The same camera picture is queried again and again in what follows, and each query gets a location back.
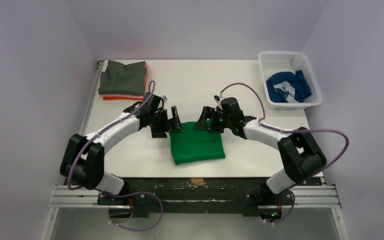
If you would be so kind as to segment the green t shirt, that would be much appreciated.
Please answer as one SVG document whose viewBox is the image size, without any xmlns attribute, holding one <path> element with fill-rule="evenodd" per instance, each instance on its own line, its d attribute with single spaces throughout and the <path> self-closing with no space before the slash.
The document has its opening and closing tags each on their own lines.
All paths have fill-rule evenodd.
<svg viewBox="0 0 384 240">
<path fill-rule="evenodd" d="M 194 129 L 195 122 L 183 122 L 184 131 L 169 133 L 174 164 L 185 165 L 226 157 L 221 133 Z"/>
</svg>

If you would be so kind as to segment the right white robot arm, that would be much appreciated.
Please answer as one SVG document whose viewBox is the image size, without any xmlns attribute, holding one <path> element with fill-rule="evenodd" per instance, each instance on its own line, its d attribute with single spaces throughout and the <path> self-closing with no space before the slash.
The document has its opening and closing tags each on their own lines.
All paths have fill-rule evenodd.
<svg viewBox="0 0 384 240">
<path fill-rule="evenodd" d="M 264 202 L 274 203 L 281 192 L 305 182 L 327 165 L 325 155 L 307 128 L 281 130 L 263 125 L 256 117 L 244 115 L 236 98 L 215 99 L 216 107 L 203 107 L 195 130 L 223 133 L 229 129 L 235 136 L 263 143 L 280 154 L 283 168 L 263 184 L 260 196 Z"/>
</svg>

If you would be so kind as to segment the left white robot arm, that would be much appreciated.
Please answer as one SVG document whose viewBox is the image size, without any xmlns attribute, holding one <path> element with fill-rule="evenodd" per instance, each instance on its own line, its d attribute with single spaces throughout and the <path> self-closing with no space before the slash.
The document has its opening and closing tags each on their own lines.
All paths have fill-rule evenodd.
<svg viewBox="0 0 384 240">
<path fill-rule="evenodd" d="M 154 139 L 167 138 L 170 132 L 183 132 L 177 107 L 170 108 L 172 117 L 169 117 L 165 102 L 164 96 L 147 92 L 144 100 L 125 108 L 99 130 L 87 135 L 72 135 L 59 169 L 66 177 L 68 188 L 104 191 L 116 204 L 126 203 L 129 191 L 125 181 L 105 171 L 105 155 L 123 139 L 146 127 L 150 127 Z"/>
</svg>

